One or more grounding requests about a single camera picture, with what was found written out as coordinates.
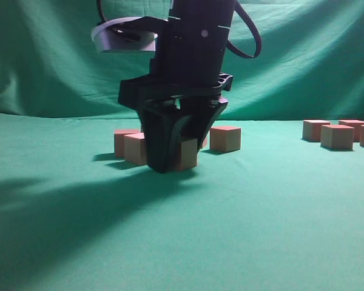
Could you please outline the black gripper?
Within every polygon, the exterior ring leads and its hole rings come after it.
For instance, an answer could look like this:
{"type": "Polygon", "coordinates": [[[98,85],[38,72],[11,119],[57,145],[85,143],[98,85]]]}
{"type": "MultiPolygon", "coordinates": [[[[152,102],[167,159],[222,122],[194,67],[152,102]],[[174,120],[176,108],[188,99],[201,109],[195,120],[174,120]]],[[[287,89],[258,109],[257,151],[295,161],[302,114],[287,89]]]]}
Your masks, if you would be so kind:
{"type": "Polygon", "coordinates": [[[199,151],[228,106],[220,92],[231,76],[220,70],[232,17],[232,1],[173,1],[166,20],[145,16],[120,25],[158,35],[149,74],[121,81],[118,95],[119,104],[138,110],[147,165],[158,173],[175,166],[180,136],[196,139],[199,151]],[[173,96],[184,97],[180,109],[173,96]]]}

